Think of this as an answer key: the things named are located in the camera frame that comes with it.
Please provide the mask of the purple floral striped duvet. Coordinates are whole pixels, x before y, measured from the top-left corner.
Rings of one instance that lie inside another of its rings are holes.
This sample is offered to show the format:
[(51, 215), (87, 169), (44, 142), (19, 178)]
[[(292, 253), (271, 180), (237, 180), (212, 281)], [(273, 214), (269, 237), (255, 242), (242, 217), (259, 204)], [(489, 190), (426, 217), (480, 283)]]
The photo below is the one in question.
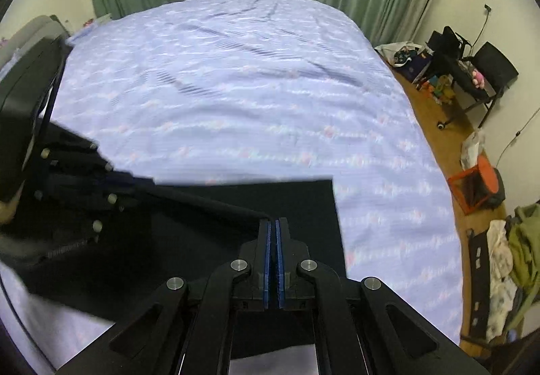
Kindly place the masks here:
[(189, 0), (62, 40), (52, 122), (151, 186), (331, 180), (346, 273), (309, 254), (297, 269), (307, 309), (280, 309), (278, 218), (267, 309), (240, 310), (230, 260), (170, 277), (108, 320), (29, 292), (1, 260), (7, 370), (461, 371), (450, 190), (402, 86), (345, 14), (310, 0)]

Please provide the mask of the pile of clothes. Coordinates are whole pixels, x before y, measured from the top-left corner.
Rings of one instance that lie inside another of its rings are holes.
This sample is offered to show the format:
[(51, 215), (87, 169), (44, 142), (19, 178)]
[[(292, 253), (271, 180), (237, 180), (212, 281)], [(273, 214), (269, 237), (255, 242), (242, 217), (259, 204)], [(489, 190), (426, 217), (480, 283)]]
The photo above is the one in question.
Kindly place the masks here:
[(518, 326), (539, 295), (539, 205), (518, 207), (513, 219), (487, 230), (490, 306), (486, 339)]

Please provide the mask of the black pants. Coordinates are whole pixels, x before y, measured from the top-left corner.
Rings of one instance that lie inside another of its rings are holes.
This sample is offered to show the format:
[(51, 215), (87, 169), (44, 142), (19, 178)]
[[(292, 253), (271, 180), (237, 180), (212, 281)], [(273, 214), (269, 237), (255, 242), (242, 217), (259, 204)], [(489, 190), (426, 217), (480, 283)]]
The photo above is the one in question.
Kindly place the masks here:
[(191, 282), (237, 258), (262, 220), (284, 217), (290, 235), (312, 258), (344, 276), (342, 235), (331, 180), (214, 186), (139, 186), (90, 203), (69, 192), (43, 211), (40, 223), (75, 232), (99, 222), (86, 247), (18, 271), (29, 292), (96, 317), (117, 320), (170, 277)]

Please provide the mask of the grey padded headboard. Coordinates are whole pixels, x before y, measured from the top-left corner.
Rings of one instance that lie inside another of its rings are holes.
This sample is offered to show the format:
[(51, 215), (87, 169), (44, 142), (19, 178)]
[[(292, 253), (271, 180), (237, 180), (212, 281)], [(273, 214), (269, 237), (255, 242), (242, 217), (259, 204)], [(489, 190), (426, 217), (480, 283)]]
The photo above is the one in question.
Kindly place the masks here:
[(55, 15), (41, 15), (20, 28), (5, 45), (1, 47), (0, 65), (4, 67), (16, 53), (24, 54), (43, 38), (67, 39), (69, 32)]

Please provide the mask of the black folding chair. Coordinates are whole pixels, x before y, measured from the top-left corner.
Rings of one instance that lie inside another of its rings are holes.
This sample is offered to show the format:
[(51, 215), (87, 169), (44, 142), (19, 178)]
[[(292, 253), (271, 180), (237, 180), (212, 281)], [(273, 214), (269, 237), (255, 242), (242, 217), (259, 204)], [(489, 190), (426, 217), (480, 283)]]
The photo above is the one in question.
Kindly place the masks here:
[(433, 54), (423, 79), (451, 76), (452, 85), (457, 85), (475, 100), (464, 109), (464, 114), (479, 106), (487, 108), (477, 126), (482, 128), (504, 92), (519, 76), (517, 69), (488, 41), (475, 54), (465, 55), (466, 48), (472, 48), (472, 44), (450, 26), (443, 32), (433, 31), (427, 47)]

